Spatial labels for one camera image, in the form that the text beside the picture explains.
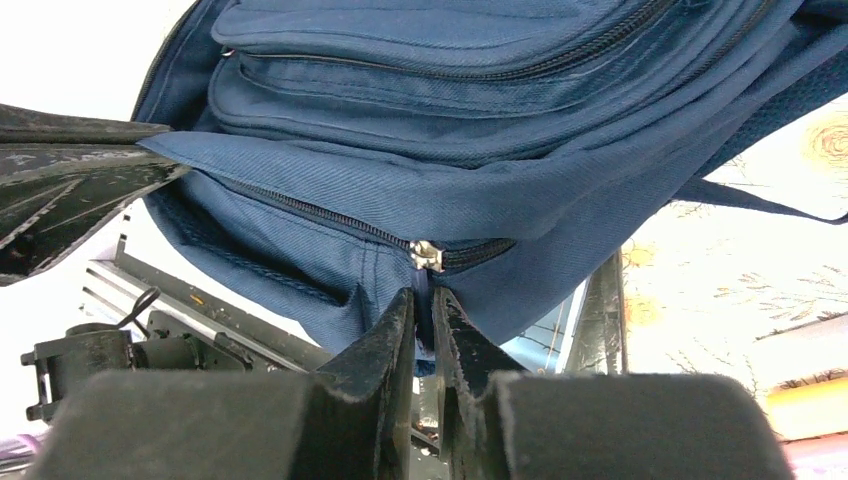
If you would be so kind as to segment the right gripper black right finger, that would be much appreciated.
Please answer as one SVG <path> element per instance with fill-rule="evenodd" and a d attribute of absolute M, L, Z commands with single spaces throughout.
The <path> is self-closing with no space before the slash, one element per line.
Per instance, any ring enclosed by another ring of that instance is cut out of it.
<path fill-rule="evenodd" d="M 454 479 L 788 479 L 763 412 L 719 375 L 539 375 L 432 304 L 440 453 Z"/>

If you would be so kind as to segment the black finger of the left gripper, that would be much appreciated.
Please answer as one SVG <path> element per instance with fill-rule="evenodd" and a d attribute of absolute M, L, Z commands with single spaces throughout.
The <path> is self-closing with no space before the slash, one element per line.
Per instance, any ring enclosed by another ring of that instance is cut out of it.
<path fill-rule="evenodd" d="M 168 130 L 2 105 L 2 285 L 56 266 L 128 204 L 187 173 L 139 144 Z"/>

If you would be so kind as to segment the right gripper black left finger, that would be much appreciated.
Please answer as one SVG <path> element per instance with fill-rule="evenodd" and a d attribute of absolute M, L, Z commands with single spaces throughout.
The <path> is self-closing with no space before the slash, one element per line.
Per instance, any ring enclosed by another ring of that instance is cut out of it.
<path fill-rule="evenodd" d="M 63 401 L 30 479 L 404 479 L 414 295 L 311 373 L 118 370 Z"/>

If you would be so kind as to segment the navy blue student backpack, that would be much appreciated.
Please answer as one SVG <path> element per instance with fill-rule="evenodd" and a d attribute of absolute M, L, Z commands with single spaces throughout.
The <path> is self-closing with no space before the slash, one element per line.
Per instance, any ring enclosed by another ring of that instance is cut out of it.
<path fill-rule="evenodd" d="M 504 342 L 671 200 L 847 90 L 843 1 L 199 1 L 133 113 L 189 262 L 331 352 L 396 291 Z"/>

